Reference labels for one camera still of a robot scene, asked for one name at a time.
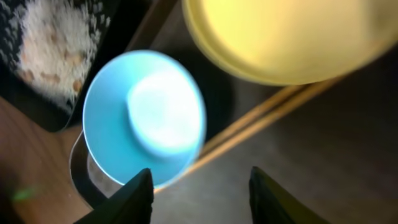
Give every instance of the black object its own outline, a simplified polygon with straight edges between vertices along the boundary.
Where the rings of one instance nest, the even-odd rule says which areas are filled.
[[[252,168],[249,189],[253,224],[328,223],[298,202],[258,167]],[[146,168],[76,224],[149,224],[153,202],[152,175]],[[295,219],[285,209],[296,214]]]
[[[258,167],[252,168],[249,190],[253,224],[328,223]]]
[[[76,224],[149,224],[154,201],[154,185],[148,168],[143,169],[105,203]]]
[[[13,10],[23,2],[23,0],[11,1],[9,6]],[[61,131],[81,120],[85,95],[91,81],[108,61],[125,51],[152,1],[102,0],[101,2],[103,3],[103,12],[101,13],[112,18],[111,25],[109,28],[101,28],[102,35],[98,52],[76,103],[73,105],[71,115],[36,94],[23,81],[13,75],[7,65],[0,63],[0,96],[47,131]],[[7,26],[7,22],[0,20],[0,27]],[[18,43],[22,41],[21,31],[18,35],[19,40],[16,41],[16,46],[20,45]],[[0,49],[6,48],[4,43],[0,45]],[[14,52],[8,53],[16,55],[17,51],[18,49],[15,47]]]

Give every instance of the white rice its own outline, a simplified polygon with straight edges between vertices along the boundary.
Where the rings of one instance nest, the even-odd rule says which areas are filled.
[[[69,0],[30,0],[26,8],[21,5],[14,11],[9,24],[15,36],[21,25],[25,45],[19,47],[17,67],[32,72],[34,79],[28,84],[65,111],[72,112],[71,105],[78,94],[73,82],[83,83],[86,79],[101,37],[96,17],[89,14],[87,4],[77,9]],[[53,35],[57,37],[56,42],[52,40]],[[65,52],[77,52],[83,60],[71,64],[65,60]],[[50,82],[42,73],[56,74],[59,82]]]

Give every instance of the dark container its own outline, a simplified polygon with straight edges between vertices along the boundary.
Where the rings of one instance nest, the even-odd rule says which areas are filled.
[[[108,28],[101,29],[101,40],[96,57],[88,72],[83,88],[76,99],[76,103],[73,105],[71,114],[66,113],[36,94],[23,81],[12,74],[7,65],[0,62],[0,96],[47,131],[61,131],[81,121],[83,103],[91,81],[108,61],[125,51],[152,2],[152,0],[100,1],[103,3],[102,14],[111,18],[111,24]],[[11,1],[9,6],[13,10],[22,2],[25,1]],[[0,27],[6,26],[6,23],[7,21],[1,20]],[[21,31],[19,32],[17,43],[21,42],[22,34]],[[0,44],[0,49],[3,48],[5,48],[4,44]]]

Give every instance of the rice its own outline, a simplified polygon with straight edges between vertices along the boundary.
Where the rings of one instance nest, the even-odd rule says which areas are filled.
[[[33,90],[71,113],[101,38],[96,17],[87,4],[77,8],[69,0],[30,0],[12,13],[3,41],[12,50],[21,27],[22,45],[17,62],[0,51],[2,60],[14,62]]]

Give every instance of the wooden chopstick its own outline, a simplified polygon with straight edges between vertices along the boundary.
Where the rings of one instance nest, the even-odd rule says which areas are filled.
[[[255,119],[268,112],[270,109],[277,106],[279,103],[283,102],[285,99],[287,99],[297,91],[301,90],[303,87],[304,85],[288,86],[278,91],[275,95],[247,112],[245,115],[229,125],[222,132],[218,133],[215,137],[210,139],[201,150],[201,155],[205,155],[208,151],[213,149],[218,144],[222,143],[225,139],[228,139],[233,134],[237,133],[237,131],[246,127],[249,123],[253,122]]]
[[[294,109],[298,108],[299,106],[303,105],[307,101],[311,100],[314,96],[323,93],[325,90],[332,87],[335,83],[338,83],[344,77],[337,77],[331,80],[326,80],[323,82],[315,83],[309,86],[307,89],[302,91],[301,93],[293,96],[288,102],[284,103],[283,105],[279,106],[278,108],[274,109],[263,118],[259,119],[252,125],[248,126],[246,129],[235,135],[233,138],[228,139],[223,144],[216,147],[214,150],[209,152],[206,156],[199,159],[189,167],[182,175],[182,177],[190,174],[191,172],[199,169],[201,166],[205,165],[206,163],[216,159],[220,155],[226,153],[239,143],[243,142],[247,138],[250,138],[254,134],[258,133],[260,130],[268,127],[273,122],[277,121],[279,118],[289,114]],[[160,192],[164,188],[155,189],[155,193]]]

